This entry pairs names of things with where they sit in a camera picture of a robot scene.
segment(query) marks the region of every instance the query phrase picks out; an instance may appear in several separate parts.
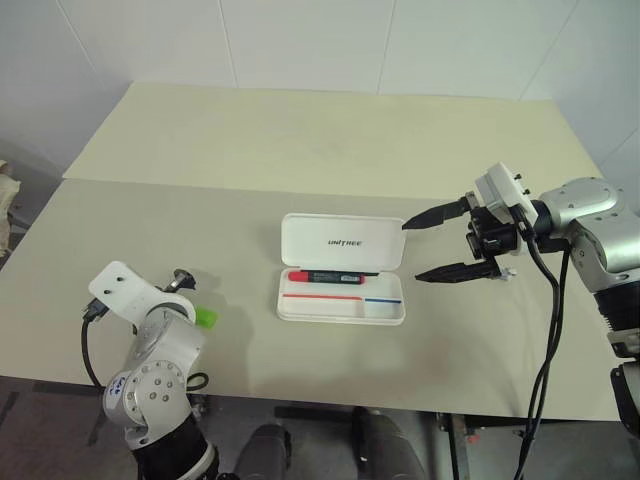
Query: blue line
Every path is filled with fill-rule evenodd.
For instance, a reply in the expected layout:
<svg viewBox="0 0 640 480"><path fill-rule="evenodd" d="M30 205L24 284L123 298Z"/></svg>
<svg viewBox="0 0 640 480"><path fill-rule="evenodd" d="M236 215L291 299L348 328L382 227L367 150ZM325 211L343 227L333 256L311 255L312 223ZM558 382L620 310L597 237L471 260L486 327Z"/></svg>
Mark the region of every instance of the blue line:
<svg viewBox="0 0 640 480"><path fill-rule="evenodd" d="M402 300L387 300L386 298L365 298L364 301L378 303L402 303Z"/></svg>

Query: grout line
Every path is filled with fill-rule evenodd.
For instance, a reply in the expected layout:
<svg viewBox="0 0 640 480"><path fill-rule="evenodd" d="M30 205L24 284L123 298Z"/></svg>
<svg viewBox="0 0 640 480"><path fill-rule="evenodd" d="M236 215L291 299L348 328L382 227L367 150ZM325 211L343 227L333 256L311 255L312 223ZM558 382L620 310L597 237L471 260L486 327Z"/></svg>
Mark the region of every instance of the grout line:
<svg viewBox="0 0 640 480"><path fill-rule="evenodd" d="M85 48L84 43L82 43L82 40L80 39L80 35L78 35L78 32L76 31L75 27L73 26L73 23L71 23L71 19L69 18L69 15L67 15L67 12L64 9L64 7L62 6L62 4L60 3L60 0L56 0L56 4L58 5L58 9L60 10L60 13L62 14L62 16L64 17L65 21L67 22L67 26L69 27L69 30L71 30L71 33L73 34L74 38L78 42L78 45L80 45L80 49L82 50L82 53L84 54L84 57L87 60L87 63L91 67L91 70L93 71L93 74L98 79L98 83L100 84L100 86L103 89L105 89L106 85L102 81L102 78L100 77L100 75L98 75L98 71L96 70L96 66L93 64L93 61L91 60L91 57L89 56L89 52Z"/></svg>
<svg viewBox="0 0 640 480"><path fill-rule="evenodd" d="M236 84L236 88L239 88L238 73L236 72L236 64L233 61L233 54L231 53L231 41L229 40L229 31L227 30L227 21L224 18L224 10L222 8L222 0L218 0L218 9L220 10L220 18L222 19L222 30L224 31L224 39L227 43L227 53L229 54L229 62L231 62L231 73L233 74L233 81Z"/></svg>
<svg viewBox="0 0 640 480"><path fill-rule="evenodd" d="M575 5L573 6L571 11L569 12L569 15L567 15L567 18L565 19L564 23L562 24L562 26L558 30L558 33L556 33L556 36L553 38L553 41L551 42L551 45L549 45L549 48L547 48L547 51L544 53L544 55L542 57L542 60L540 60L540 64L538 65L538 68L536 68L536 70L533 72L533 75L531 75L531 78L529 79L529 81L525 85L524 90L522 90L522 93L520 94L519 100L522 100L522 97L524 97L524 94L527 93L527 90L529 90L529 87L531 86L533 81L538 76L538 73L540 73L540 70L542 69L542 66L547 61L547 58L551 54L551 51L553 50L553 48L556 46L556 43L558 43L558 40L560 39L560 35L562 34L562 32L564 32L564 29L569 24L569 20L571 20L571 17L573 17L573 13L576 11L576 9L578 8L578 5L580 5L581 1L582 0L577 0Z"/></svg>
<svg viewBox="0 0 640 480"><path fill-rule="evenodd" d="M615 147L613 150L611 150L611 152L609 152L604 156L604 159L602 160L602 162L599 162L599 163L596 162L596 165L598 166L598 168L604 165L605 163L607 163L611 159L611 157L613 157L613 155L615 155L615 153L618 150L620 150L624 146L624 144L627 143L629 139L636 134L637 131L638 131L638 128L635 128L634 130L632 130L632 132L629 135L624 137L624 140L622 140L622 142L620 142L617 147Z"/></svg>
<svg viewBox="0 0 640 480"><path fill-rule="evenodd" d="M378 75L378 84L376 85L376 95L380 94L380 85L382 84L382 73L387 62L387 50L389 49L389 38L391 37L391 26L393 25L393 17L396 13L397 0L392 0L391 14L389 15L389 25L387 25L387 35L384 39L384 52L382 53L382 64L380 65L380 74Z"/></svg>

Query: label sticker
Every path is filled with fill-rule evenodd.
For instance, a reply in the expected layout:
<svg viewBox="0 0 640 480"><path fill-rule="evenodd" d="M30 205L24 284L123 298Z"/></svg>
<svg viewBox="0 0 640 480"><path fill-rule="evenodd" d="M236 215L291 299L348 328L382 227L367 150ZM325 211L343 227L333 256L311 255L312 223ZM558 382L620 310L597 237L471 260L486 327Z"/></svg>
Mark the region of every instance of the label sticker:
<svg viewBox="0 0 640 480"><path fill-rule="evenodd" d="M127 382L127 378L129 378L129 374L131 372L120 372L118 375L113 377L107 391L105 393L104 404L108 410L113 410L118 405L120 401L120 397L122 396L122 391L124 390L124 384Z"/></svg>

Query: green object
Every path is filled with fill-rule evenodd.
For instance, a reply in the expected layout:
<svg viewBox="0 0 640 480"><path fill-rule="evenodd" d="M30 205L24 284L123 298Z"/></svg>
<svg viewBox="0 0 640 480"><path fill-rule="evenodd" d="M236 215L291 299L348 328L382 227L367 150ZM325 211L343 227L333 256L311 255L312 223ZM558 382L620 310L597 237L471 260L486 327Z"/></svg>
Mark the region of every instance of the green object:
<svg viewBox="0 0 640 480"><path fill-rule="evenodd" d="M218 320L218 314L204 307L196 307L196 325L202 328L213 328Z"/></svg>

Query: cloth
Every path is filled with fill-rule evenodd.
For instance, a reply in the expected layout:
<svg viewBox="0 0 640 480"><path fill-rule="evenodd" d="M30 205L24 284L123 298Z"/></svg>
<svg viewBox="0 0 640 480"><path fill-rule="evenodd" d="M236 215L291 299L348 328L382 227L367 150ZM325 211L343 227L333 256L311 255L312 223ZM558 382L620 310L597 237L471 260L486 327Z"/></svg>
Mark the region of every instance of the cloth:
<svg viewBox="0 0 640 480"><path fill-rule="evenodd" d="M0 257L3 257L9 248L9 207L20 191L20 182L11 178L9 173L7 162L0 160Z"/></svg>

